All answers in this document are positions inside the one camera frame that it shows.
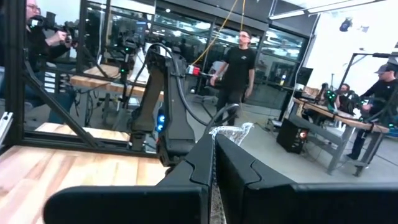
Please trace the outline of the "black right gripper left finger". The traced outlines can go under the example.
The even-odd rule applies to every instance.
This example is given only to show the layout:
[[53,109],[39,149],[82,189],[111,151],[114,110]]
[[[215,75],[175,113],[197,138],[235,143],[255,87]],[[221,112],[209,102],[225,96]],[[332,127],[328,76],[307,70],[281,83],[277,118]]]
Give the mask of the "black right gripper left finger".
[[213,139],[203,136],[155,186],[77,186],[45,203],[46,224],[207,224]]

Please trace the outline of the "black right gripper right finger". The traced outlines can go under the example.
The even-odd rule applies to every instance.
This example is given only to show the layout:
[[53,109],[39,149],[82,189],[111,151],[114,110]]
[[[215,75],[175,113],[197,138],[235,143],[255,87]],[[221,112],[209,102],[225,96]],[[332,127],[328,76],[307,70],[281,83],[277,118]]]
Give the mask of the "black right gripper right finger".
[[241,224],[397,223],[397,184],[298,184],[219,134],[216,170],[226,221]]

